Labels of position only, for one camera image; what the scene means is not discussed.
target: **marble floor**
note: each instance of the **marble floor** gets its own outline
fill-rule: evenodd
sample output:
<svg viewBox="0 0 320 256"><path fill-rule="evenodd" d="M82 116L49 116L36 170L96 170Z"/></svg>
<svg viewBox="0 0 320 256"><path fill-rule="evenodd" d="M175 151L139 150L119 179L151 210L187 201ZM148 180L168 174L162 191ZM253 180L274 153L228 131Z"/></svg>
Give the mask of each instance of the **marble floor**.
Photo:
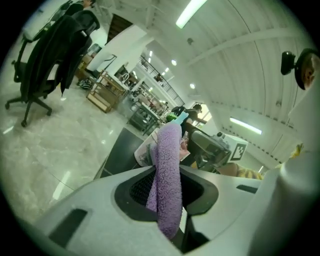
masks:
<svg viewBox="0 0 320 256"><path fill-rule="evenodd" d="M61 96L60 87L44 100L52 115L33 104L23 128L26 104L5 102L20 95L13 81L14 47L0 74L0 181L17 216L33 223L58 200L93 180L122 128L142 134L117 111L104 113L76 86Z"/></svg>

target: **table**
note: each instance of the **table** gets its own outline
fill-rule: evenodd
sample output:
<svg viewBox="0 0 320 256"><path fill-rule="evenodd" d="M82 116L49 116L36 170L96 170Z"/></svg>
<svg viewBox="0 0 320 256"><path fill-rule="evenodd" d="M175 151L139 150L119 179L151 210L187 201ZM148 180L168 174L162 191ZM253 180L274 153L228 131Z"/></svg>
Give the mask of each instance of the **table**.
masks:
<svg viewBox="0 0 320 256"><path fill-rule="evenodd" d="M159 120L160 117L142 102L140 107L130 117L127 124L134 123L138 125L143 131L143 135L145 135Z"/></svg>

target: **chair wheel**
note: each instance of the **chair wheel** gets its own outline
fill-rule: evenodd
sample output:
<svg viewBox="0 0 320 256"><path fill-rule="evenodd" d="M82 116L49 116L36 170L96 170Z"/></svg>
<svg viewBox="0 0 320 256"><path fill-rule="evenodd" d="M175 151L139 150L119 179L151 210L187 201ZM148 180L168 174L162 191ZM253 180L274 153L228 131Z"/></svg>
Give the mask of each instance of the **chair wheel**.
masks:
<svg viewBox="0 0 320 256"><path fill-rule="evenodd" d="M24 128L27 127L27 121L26 121L26 120L23 120L23 121L21 122L21 126L24 127Z"/></svg>

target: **camera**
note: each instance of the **camera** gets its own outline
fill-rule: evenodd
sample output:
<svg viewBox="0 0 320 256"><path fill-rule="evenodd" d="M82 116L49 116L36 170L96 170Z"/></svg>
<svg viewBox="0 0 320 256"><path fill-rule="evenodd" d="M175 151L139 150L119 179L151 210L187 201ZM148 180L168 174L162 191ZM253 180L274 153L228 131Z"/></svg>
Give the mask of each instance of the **camera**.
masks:
<svg viewBox="0 0 320 256"><path fill-rule="evenodd" d="M291 51L284 51L281 60L281 74L288 75L295 68L295 55Z"/></svg>

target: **white ceiling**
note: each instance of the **white ceiling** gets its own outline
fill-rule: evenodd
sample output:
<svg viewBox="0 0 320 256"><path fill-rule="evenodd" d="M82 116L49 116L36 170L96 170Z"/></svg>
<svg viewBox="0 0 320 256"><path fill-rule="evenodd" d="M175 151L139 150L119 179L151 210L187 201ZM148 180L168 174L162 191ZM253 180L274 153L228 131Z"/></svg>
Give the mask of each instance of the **white ceiling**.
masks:
<svg viewBox="0 0 320 256"><path fill-rule="evenodd" d="M208 0L180 29L176 21L189 1L98 0L96 8L150 33L153 53L164 64L178 62L170 66L177 93L204 101L216 124L248 140L261 162L284 162L299 142L288 113L303 92L293 75L281 75L281 53L299 55L312 45L308 36L277 0ZM231 123L230 116L262 135Z"/></svg>

